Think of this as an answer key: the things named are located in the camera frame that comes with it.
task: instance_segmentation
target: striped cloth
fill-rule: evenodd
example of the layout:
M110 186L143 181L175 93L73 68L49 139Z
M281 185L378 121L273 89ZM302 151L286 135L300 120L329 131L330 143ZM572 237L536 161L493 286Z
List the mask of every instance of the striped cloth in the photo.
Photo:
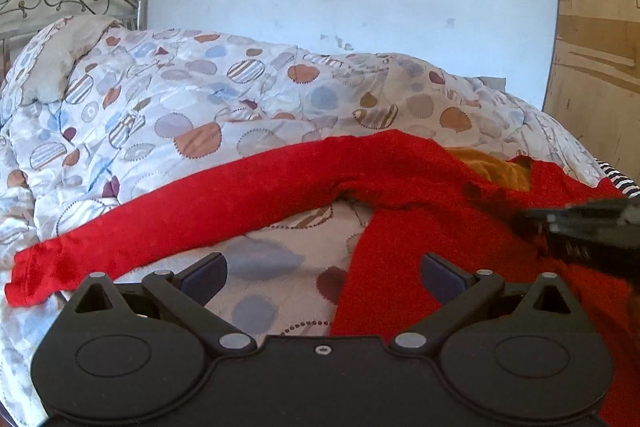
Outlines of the striped cloth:
M622 192L627 198L635 198L640 196L640 187L630 178L627 178L620 171L614 169L605 162L598 161L600 168L607 175L607 178Z

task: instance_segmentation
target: red garment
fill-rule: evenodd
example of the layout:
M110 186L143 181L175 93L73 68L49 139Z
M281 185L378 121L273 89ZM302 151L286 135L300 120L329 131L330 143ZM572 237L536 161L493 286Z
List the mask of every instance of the red garment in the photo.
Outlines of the red garment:
M613 427L638 425L640 359L626 313L626 283L539 259L533 245L495 217L526 206L620 195L609 180L589 188L555 164L532 162L531 191L516 192L487 182L435 142L398 131L285 147L178 180L16 254L4 291L12 306L39 303L57 290L77 288L89 272L116 279L340 195L376 212L353 254L333 333L389 338L434 311L437 304L418 271L428 251L468 271L493 269L511 282L555 271L580 298L615 360L603 418Z

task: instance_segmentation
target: silver screw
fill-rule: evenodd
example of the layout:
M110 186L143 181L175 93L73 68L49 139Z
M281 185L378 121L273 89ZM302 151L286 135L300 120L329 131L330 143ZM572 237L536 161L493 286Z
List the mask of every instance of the silver screw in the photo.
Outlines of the silver screw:
M396 338L396 344L404 349L418 349L427 343L427 338L420 333L400 333Z
M244 333L227 333L218 342L225 349L244 349L251 344L251 337Z
M317 355L330 355L333 349L329 346L316 346Z

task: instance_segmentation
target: bed post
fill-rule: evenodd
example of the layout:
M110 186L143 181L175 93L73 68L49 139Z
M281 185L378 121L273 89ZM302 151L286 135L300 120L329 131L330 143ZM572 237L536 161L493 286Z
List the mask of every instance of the bed post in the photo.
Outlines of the bed post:
M146 30L146 24L148 22L148 0L136 0L138 3L138 18L136 25L139 30Z

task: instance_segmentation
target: comforter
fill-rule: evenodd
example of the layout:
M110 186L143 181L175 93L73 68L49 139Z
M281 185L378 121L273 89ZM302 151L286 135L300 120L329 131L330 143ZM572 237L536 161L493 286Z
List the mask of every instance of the comforter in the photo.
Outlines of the comforter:
M591 186L604 175L574 137L526 102L401 54L318 55L240 36L109 23L95 46L73 44L90 51L62 72L60 99L45 104L37 86L60 78L34 66L60 52L57 36L70 20L32 39L0 92L0 286L14 254L38 241L194 172L329 136L399 129L446 147L552 161ZM26 82L36 93L29 100ZM323 335L370 215L336 201L120 281L180 271L219 250L229 280L212 311L258 339ZM0 401L21 426L45 417L29 366L65 302L57 294L12 309L0 297Z

